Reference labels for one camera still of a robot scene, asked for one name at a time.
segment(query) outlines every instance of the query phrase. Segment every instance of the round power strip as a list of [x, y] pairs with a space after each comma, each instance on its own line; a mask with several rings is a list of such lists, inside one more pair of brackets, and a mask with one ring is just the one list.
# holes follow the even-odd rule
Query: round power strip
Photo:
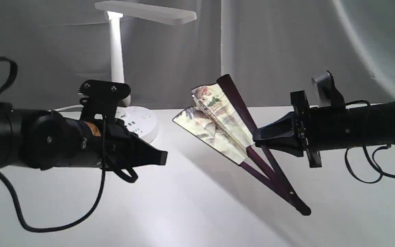
[[141, 106], [117, 107], [116, 118], [122, 119], [129, 131], [147, 143], [158, 135], [158, 119], [152, 110]]

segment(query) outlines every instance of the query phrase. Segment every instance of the fabric backdrop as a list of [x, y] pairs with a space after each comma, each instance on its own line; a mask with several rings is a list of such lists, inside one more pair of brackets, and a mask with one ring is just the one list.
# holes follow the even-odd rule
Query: fabric backdrop
[[[0, 0], [0, 55], [19, 64], [2, 99], [20, 108], [78, 103], [88, 79], [110, 80], [99, 0]], [[141, 0], [196, 11], [167, 26], [122, 19], [132, 105], [184, 108], [190, 89], [230, 73], [248, 106], [289, 105], [289, 93], [330, 70], [345, 99], [395, 99], [395, 1]], [[0, 85], [7, 66], [0, 65]]]

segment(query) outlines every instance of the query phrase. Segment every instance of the paper fan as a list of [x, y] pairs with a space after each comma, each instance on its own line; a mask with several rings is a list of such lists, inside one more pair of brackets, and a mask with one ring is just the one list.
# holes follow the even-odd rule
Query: paper fan
[[[229, 75], [212, 85], [192, 89], [196, 106], [180, 112], [173, 121], [198, 139], [241, 166], [277, 195], [293, 205], [301, 214], [310, 215], [310, 208], [290, 185], [270, 150], [262, 150], [271, 167], [254, 151], [252, 132], [257, 129], [243, 99]], [[266, 175], [246, 164], [250, 158]]]

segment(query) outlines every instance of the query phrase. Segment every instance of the white table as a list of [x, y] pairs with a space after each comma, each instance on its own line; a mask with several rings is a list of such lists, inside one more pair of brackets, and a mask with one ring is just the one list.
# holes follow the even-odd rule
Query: white table
[[[290, 110], [250, 109], [259, 126]], [[57, 233], [26, 232], [0, 182], [0, 246], [395, 246], [395, 180], [357, 182], [345, 168], [343, 150], [323, 152], [320, 169], [310, 169], [306, 157], [273, 152], [312, 209], [311, 216], [302, 216], [171, 122], [179, 110], [155, 112], [160, 133], [152, 144], [169, 151], [167, 165], [137, 168], [135, 184], [108, 174], [99, 207], [81, 225]], [[395, 173], [394, 147], [379, 152], [377, 160]], [[350, 161], [362, 178], [376, 177], [361, 150], [352, 150]], [[6, 167], [2, 172], [35, 227], [67, 224], [85, 214], [100, 182], [97, 169]]]

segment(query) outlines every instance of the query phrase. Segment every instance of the orange label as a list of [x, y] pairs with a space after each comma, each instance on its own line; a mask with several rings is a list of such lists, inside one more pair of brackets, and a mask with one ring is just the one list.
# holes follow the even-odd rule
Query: orange label
[[93, 136], [101, 136], [100, 130], [92, 122], [85, 122], [92, 131]]

